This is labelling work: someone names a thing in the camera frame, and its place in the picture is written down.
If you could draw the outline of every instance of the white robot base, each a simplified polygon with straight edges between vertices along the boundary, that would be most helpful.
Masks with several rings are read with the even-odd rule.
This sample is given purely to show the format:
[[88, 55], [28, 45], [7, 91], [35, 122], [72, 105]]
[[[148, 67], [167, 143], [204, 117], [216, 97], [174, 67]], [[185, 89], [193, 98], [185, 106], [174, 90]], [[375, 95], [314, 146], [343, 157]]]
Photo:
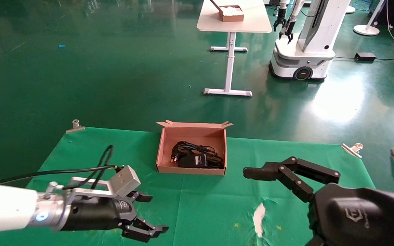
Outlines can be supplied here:
[[323, 80], [335, 57], [334, 51], [325, 54], [305, 54], [297, 44], [299, 34], [287, 44], [288, 39], [282, 38], [275, 42], [269, 68], [278, 78], [296, 80]]

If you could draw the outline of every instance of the metal clip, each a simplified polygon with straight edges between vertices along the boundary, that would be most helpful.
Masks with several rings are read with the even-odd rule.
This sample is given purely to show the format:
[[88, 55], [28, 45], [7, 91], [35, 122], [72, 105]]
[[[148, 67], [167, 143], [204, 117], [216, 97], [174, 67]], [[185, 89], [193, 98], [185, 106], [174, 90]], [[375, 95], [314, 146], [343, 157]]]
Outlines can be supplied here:
[[361, 143], [356, 143], [354, 146], [349, 147], [345, 144], [341, 145], [344, 150], [346, 150], [347, 152], [349, 152], [350, 154], [353, 154], [354, 156], [358, 157], [358, 158], [362, 158], [362, 156], [360, 156], [359, 151], [361, 149], [363, 149], [363, 145]]
[[76, 131], [81, 131], [81, 130], [84, 130], [84, 126], [80, 125], [78, 123], [78, 120], [75, 119], [72, 121], [72, 129], [66, 130], [66, 133], [76, 132]]

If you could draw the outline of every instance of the open cardboard box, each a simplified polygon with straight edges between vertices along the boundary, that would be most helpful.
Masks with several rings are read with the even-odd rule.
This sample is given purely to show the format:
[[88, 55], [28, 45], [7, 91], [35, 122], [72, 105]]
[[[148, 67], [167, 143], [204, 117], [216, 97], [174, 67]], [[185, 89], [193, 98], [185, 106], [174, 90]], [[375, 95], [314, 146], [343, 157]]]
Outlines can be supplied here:
[[[242, 22], [244, 20], [244, 11], [241, 9], [239, 5], [223, 5], [219, 6], [214, 2], [214, 0], [210, 0], [214, 6], [219, 10], [219, 16], [222, 20], [222, 22]], [[233, 7], [233, 8], [239, 8], [243, 12], [241, 15], [224, 15], [223, 10], [221, 7], [227, 8], [227, 7]]]
[[[158, 122], [163, 126], [161, 141], [159, 143], [156, 168], [159, 173], [185, 173], [224, 175], [227, 167], [227, 144], [226, 127], [233, 125], [229, 122], [222, 124], [212, 123], [185, 123]], [[208, 145], [215, 149], [217, 154], [223, 158], [224, 168], [180, 168], [177, 163], [171, 162], [172, 148], [177, 142], [187, 141], [195, 145]]]

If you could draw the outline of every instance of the white pole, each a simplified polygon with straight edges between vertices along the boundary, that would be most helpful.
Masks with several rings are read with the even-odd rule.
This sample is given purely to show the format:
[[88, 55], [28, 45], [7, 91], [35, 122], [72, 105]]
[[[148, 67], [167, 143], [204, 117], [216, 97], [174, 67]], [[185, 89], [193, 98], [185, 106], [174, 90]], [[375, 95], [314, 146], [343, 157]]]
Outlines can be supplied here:
[[377, 17], [378, 12], [383, 8], [384, 1], [385, 0], [380, 0], [367, 25], [356, 25], [354, 27], [354, 32], [366, 36], [375, 36], [380, 34], [380, 30], [376, 27], [373, 27], [372, 23]]

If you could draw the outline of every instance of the green floor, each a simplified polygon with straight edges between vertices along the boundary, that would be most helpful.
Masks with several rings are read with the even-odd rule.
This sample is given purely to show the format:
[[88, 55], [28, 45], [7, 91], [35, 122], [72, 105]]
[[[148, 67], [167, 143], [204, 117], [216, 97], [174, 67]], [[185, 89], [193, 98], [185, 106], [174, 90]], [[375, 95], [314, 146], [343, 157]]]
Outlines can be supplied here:
[[[224, 86], [226, 54], [208, 48], [226, 34], [197, 31], [201, 2], [0, 0], [0, 178], [36, 171], [74, 118], [154, 132], [162, 120], [230, 121], [229, 137], [363, 143], [375, 185], [394, 190], [394, 60], [336, 60], [322, 84], [286, 83], [267, 67], [278, 34], [238, 34], [249, 52], [236, 54], [233, 88], [253, 98], [203, 95]], [[394, 57], [384, 28], [353, 33], [367, 19], [364, 11], [345, 17], [338, 56]]]

